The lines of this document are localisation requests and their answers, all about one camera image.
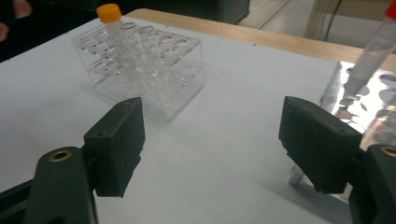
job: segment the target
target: person's hand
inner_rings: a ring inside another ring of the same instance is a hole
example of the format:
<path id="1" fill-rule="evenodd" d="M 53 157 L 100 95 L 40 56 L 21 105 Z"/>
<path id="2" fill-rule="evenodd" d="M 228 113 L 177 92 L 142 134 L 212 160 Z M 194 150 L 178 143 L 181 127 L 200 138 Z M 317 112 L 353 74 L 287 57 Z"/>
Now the person's hand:
<path id="1" fill-rule="evenodd" d="M 27 17 L 32 13 L 32 7 L 26 0 L 14 0 L 14 12 L 17 19 Z M 0 41 L 7 38 L 8 27 L 0 22 Z"/>

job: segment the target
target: white surface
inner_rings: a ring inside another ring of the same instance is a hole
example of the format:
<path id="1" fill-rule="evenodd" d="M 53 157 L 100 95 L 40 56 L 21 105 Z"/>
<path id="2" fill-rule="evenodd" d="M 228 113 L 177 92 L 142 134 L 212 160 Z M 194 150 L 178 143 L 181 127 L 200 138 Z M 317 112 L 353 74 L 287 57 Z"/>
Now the white surface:
<path id="1" fill-rule="evenodd" d="M 0 191 L 32 178 L 44 153 L 81 147 L 116 103 L 71 44 L 97 24 L 0 64 Z M 96 199 L 100 222 L 349 223 L 346 205 L 288 184 L 293 162 L 277 139 L 284 96 L 317 102 L 336 64 L 154 27 L 202 38 L 205 87 L 173 121 L 145 117 L 142 161 L 123 199 Z"/>

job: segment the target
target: orange screw cap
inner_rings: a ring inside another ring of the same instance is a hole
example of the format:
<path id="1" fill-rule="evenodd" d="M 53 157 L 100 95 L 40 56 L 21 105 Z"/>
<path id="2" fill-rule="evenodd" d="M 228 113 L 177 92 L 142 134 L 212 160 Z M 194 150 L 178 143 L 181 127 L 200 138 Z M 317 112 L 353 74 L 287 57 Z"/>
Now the orange screw cap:
<path id="1" fill-rule="evenodd" d="M 103 23 L 111 23 L 121 19 L 121 11 L 117 4 L 105 4 L 96 9 L 96 14 Z"/>

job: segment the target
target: test tube rack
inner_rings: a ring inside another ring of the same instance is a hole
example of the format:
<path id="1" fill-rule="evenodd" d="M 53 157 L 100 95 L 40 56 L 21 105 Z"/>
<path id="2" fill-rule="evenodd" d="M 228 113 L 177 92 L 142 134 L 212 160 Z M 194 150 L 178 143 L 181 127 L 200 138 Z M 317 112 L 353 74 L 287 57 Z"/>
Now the test tube rack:
<path id="1" fill-rule="evenodd" d="M 373 144 L 394 145 L 396 143 L 396 74 L 377 70 L 367 85 L 357 95 L 347 95 L 346 84 L 353 63 L 340 62 L 320 99 L 320 106 L 363 134 L 361 148 L 366 150 Z M 377 121 L 387 122 L 390 129 L 375 132 Z M 289 183 L 298 185 L 312 183 L 304 172 L 295 165 Z M 347 203 L 352 187 L 346 186 L 343 194 L 333 196 Z"/>
<path id="2" fill-rule="evenodd" d="M 132 69 L 117 63 L 104 25 L 73 39 L 92 82 L 120 101 L 141 97 L 145 112 L 173 119 L 205 84 L 201 40 L 133 22 L 124 22 L 121 31 Z"/>

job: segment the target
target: wooden table edge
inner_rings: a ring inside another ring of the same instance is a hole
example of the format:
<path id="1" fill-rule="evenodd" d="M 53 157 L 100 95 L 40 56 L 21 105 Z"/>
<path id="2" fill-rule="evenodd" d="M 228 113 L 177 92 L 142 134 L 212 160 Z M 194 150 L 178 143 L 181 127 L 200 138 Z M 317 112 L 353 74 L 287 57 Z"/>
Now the wooden table edge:
<path id="1" fill-rule="evenodd" d="M 263 45 L 274 49 L 282 49 L 333 62 L 344 61 L 354 63 L 362 52 L 362 49 L 349 46 L 322 42 L 298 36 L 271 33 L 238 25 L 208 21 L 146 8 L 137 9 L 128 13 L 126 16 L 198 33 L 217 35 L 238 41 Z M 396 55 L 390 55 L 390 57 L 382 64 L 381 69 L 391 72 L 396 71 Z"/>

